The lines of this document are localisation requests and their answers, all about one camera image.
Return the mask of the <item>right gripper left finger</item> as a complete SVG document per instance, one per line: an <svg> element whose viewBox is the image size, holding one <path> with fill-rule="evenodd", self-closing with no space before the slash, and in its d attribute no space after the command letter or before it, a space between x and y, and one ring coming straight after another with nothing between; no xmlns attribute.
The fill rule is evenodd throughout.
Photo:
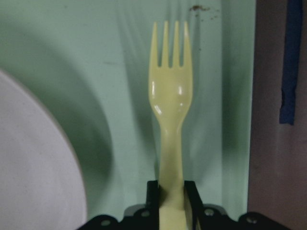
<svg viewBox="0 0 307 230"><path fill-rule="evenodd" d="M146 202L126 209L121 221L110 215L98 215L82 226L82 230L157 230L159 229L159 185L147 182Z"/></svg>

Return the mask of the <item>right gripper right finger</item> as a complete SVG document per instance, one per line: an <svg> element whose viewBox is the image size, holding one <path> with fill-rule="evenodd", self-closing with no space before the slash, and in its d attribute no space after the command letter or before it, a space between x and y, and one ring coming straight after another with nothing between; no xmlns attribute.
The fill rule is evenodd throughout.
<svg viewBox="0 0 307 230"><path fill-rule="evenodd" d="M204 204L194 181L184 182L191 213L189 230L286 230L286 226L257 212L247 212L231 219L221 206Z"/></svg>

